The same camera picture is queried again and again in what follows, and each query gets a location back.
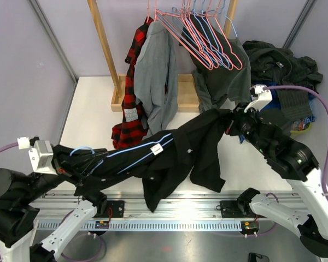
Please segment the blue wire hanger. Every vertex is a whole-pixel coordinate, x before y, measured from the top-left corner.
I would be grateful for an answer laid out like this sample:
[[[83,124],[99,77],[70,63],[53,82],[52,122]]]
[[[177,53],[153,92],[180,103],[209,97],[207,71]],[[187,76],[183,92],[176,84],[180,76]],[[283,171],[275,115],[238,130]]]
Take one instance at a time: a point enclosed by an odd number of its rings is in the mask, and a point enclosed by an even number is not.
[[[165,135],[161,135],[158,139],[153,139],[150,137],[150,141],[140,143],[137,146],[133,146],[126,149],[115,150],[108,152],[106,149],[103,151],[93,151],[91,153],[86,153],[86,148],[76,148],[71,151],[69,157],[73,163],[86,163],[90,164],[90,171],[88,174],[92,174],[99,166],[102,166],[106,163],[106,161],[111,160],[115,162],[116,160],[126,160],[130,161],[129,165],[121,168],[119,173],[122,173],[143,160],[147,159],[151,156],[156,156],[157,154],[164,151],[165,146],[170,144],[173,141],[173,135],[171,133],[167,133]]]

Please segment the black button shirt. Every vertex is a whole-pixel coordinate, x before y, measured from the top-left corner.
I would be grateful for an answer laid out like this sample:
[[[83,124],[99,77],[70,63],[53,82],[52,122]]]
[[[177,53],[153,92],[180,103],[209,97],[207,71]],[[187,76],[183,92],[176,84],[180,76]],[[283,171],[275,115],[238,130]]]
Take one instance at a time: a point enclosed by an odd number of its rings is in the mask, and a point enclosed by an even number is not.
[[[146,205],[154,212],[160,200],[171,195],[186,178],[195,185],[221,192],[225,180],[221,178],[218,143],[225,133],[225,116],[230,111],[210,109],[177,129],[163,130],[150,136],[158,139],[171,133],[174,140],[165,146],[163,152],[119,174],[118,171],[129,165],[130,161],[106,161],[86,180],[84,186],[76,188],[74,194],[79,196],[97,189],[101,191],[136,177],[142,180]],[[150,137],[140,143],[150,141]]]

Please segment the grey shirt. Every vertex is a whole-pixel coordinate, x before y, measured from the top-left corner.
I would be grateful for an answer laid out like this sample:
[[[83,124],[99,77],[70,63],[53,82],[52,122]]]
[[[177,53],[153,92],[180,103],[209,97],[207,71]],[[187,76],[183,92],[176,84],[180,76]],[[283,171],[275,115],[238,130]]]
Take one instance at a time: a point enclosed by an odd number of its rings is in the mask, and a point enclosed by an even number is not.
[[[165,130],[178,111],[178,67],[171,34],[160,21],[149,25],[137,58],[134,94],[144,109],[145,137]]]

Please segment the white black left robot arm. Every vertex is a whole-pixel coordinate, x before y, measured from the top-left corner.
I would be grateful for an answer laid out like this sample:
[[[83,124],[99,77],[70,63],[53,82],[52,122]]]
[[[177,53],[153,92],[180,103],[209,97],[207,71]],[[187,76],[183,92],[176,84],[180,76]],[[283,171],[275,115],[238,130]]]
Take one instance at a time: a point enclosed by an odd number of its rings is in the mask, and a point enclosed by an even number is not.
[[[0,261],[56,261],[81,227],[107,211],[100,190],[81,193],[81,200],[47,238],[31,245],[39,208],[31,204],[63,182],[86,184],[108,156],[106,149],[67,148],[37,141],[28,151],[32,173],[0,168]]]

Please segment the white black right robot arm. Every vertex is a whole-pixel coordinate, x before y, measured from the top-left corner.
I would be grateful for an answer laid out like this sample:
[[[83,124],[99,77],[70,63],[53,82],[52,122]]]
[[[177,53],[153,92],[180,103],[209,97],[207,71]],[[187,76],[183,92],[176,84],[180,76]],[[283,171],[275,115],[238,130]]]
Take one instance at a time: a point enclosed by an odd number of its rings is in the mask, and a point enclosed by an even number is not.
[[[266,163],[307,206],[308,213],[296,212],[248,188],[237,199],[242,216],[263,216],[293,232],[314,255],[328,258],[328,189],[324,173],[312,151],[285,135],[274,124],[264,123],[255,110],[236,108],[227,115],[226,133],[242,135],[264,157]]]

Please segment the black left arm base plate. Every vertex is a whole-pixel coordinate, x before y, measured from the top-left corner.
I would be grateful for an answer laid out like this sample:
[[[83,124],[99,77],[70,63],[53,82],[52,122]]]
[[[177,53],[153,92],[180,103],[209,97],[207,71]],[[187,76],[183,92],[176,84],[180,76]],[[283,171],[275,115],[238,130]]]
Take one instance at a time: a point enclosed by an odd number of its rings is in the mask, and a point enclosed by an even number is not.
[[[106,210],[103,213],[96,214],[95,218],[123,218],[125,202],[123,200],[108,200]]]

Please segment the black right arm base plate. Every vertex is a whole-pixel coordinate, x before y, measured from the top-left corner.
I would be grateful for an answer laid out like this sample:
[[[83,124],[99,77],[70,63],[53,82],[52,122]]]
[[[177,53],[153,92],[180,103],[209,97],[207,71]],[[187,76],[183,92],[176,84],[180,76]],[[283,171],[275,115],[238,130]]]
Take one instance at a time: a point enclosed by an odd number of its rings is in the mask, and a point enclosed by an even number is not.
[[[219,204],[222,218],[254,218],[252,213],[244,214],[237,204],[237,200],[222,200]]]

